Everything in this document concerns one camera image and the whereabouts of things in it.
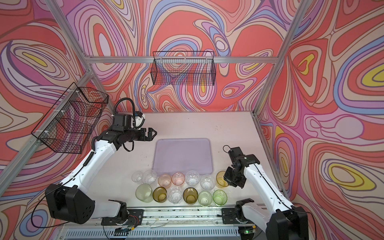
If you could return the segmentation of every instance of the robotic arm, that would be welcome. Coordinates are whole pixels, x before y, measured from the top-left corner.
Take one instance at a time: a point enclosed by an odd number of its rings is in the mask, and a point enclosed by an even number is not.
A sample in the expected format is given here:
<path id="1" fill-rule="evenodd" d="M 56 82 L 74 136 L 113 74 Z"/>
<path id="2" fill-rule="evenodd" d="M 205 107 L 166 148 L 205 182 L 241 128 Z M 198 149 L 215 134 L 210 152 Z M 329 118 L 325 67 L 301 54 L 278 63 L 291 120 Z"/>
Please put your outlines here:
<path id="1" fill-rule="evenodd" d="M 92 218 L 112 217 L 117 224 L 124 223 L 128 218 L 126 203 L 109 200 L 94 201 L 87 196 L 91 182 L 103 167 L 105 162 L 121 147 L 132 151 L 134 141 L 152 141 L 157 132 L 148 128 L 141 128 L 145 115 L 134 111 L 133 115 L 116 114 L 116 103 L 113 124 L 92 139 L 92 150 L 80 164 L 59 184 L 51 184 L 45 190 L 46 200 L 51 217 L 69 222 L 83 224 Z M 132 150 L 128 150 L 124 143 L 132 142 Z"/>
<path id="2" fill-rule="evenodd" d="M 232 167 L 228 167 L 224 180 L 233 187 L 244 187 L 248 179 L 263 200 L 266 210 L 252 199 L 236 202 L 239 222 L 251 220 L 266 233 L 268 240 L 308 240 L 308 216 L 302 207 L 294 205 L 275 187 L 265 174 L 255 155 L 244 155 L 239 147 L 228 154 Z"/>

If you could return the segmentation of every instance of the white tabletop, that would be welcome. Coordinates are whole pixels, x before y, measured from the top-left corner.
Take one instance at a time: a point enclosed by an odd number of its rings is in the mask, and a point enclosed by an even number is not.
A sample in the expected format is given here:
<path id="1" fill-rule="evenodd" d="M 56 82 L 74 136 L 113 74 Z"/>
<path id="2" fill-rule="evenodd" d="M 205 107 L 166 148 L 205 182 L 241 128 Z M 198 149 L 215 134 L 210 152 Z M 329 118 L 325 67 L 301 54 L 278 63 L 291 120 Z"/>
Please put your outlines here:
<path id="1" fill-rule="evenodd" d="M 168 138 L 208 138 L 211 142 L 214 172 L 225 171 L 231 166 L 231 160 L 223 151 L 224 145 L 240 147 L 245 155 L 254 154 L 263 166 L 267 176 L 276 184 L 272 169 L 267 160 L 259 135 L 256 131 L 249 112 L 232 113 L 150 113 L 145 114 L 145 128 L 152 127 L 157 136 L 151 142 L 135 141 L 132 152 L 121 147 L 99 171 L 92 182 L 87 195 L 93 200 L 119 200 L 127 203 L 128 207 L 172 207 L 188 206 L 183 200 L 178 205 L 169 201 L 145 203 L 135 197 L 136 188 L 140 183 L 131 180 L 135 171 L 146 171 L 152 168 L 156 141 Z M 196 187 L 202 191 L 200 184 Z M 251 198 L 262 204 L 258 193 L 250 184 L 245 183 L 243 189 L 228 186 L 223 188 L 228 196 L 226 205 L 233 205 L 238 200 Z"/>

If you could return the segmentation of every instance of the glass cup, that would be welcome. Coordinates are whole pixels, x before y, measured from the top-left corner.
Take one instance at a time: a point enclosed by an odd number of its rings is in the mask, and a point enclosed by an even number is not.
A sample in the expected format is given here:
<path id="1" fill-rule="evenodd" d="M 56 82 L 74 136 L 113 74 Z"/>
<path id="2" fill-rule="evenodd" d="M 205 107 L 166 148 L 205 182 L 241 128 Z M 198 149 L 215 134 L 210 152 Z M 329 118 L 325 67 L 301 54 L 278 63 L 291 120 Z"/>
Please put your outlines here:
<path id="1" fill-rule="evenodd" d="M 218 188 L 228 187 L 229 184 L 224 180 L 225 171 L 218 172 L 216 175 L 216 183 Z"/>
<path id="2" fill-rule="evenodd" d="M 153 199 L 159 203 L 163 203 L 167 200 L 167 190 L 163 187 L 158 187 L 153 191 Z"/>
<path id="3" fill-rule="evenodd" d="M 175 172 L 174 175 L 172 175 L 172 182 L 176 186 L 180 186 L 184 183 L 185 177 L 182 172 Z"/>
<path id="4" fill-rule="evenodd" d="M 193 187 L 189 187 L 184 190 L 183 199 L 186 203 L 192 205 L 197 201 L 198 195 L 199 194 L 197 193 L 196 189 L 194 189 Z"/>
<path id="5" fill-rule="evenodd" d="M 156 181 L 157 174 L 153 170 L 147 170 L 143 173 L 141 181 L 146 184 L 152 185 Z"/>
<path id="6" fill-rule="evenodd" d="M 200 181 L 200 175 L 196 171 L 189 171 L 185 175 L 185 182 L 190 186 L 197 185 L 199 181 Z"/>
<path id="7" fill-rule="evenodd" d="M 173 204 L 177 204 L 183 198 L 183 193 L 179 186 L 171 186 L 167 192 L 167 199 Z"/>
<path id="8" fill-rule="evenodd" d="M 206 207 L 212 203 L 212 194 L 208 191 L 202 191 L 198 197 L 201 206 Z"/>
<path id="9" fill-rule="evenodd" d="M 143 183 L 136 189 L 136 198 L 143 202 L 151 202 L 152 197 L 152 188 L 149 184 Z"/>
<path id="10" fill-rule="evenodd" d="M 216 179 L 211 175 L 204 175 L 200 179 L 200 185 L 204 190 L 212 190 L 215 187 Z"/>
<path id="11" fill-rule="evenodd" d="M 132 174 L 132 181 L 134 182 L 140 182 L 143 177 L 143 173 L 140 171 L 136 171 Z"/>
<path id="12" fill-rule="evenodd" d="M 163 174 L 159 177 L 158 183 L 161 187 L 168 189 L 171 186 L 172 178 L 168 174 Z"/>
<path id="13" fill-rule="evenodd" d="M 227 195 L 223 190 L 216 190 L 213 194 L 216 206 L 222 206 L 227 202 Z"/>

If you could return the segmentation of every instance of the purple tray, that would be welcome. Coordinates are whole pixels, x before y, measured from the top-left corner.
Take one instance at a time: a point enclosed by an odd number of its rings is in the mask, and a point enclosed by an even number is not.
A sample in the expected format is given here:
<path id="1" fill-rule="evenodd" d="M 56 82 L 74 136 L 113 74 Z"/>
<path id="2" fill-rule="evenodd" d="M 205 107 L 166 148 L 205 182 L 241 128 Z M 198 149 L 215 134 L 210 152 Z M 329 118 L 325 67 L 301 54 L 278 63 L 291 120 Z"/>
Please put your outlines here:
<path id="1" fill-rule="evenodd" d="M 159 139 L 156 142 L 153 170 L 157 175 L 186 174 L 190 170 L 200 175 L 213 172 L 211 143 L 208 138 Z"/>

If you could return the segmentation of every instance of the black wire basket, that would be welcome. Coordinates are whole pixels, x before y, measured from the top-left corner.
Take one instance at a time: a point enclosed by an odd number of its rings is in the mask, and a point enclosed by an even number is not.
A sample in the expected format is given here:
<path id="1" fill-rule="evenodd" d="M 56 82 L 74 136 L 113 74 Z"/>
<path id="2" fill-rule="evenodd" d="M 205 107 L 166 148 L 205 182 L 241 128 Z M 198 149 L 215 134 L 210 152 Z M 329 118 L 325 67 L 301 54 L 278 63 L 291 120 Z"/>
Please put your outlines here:
<path id="1" fill-rule="evenodd" d="M 153 85 L 215 85 L 213 51 L 154 51 Z"/>
<path id="2" fill-rule="evenodd" d="M 106 93 L 77 87 L 48 126 L 42 131 L 35 130 L 49 112 L 32 130 L 32 135 L 54 152 L 80 154 L 107 104 Z"/>

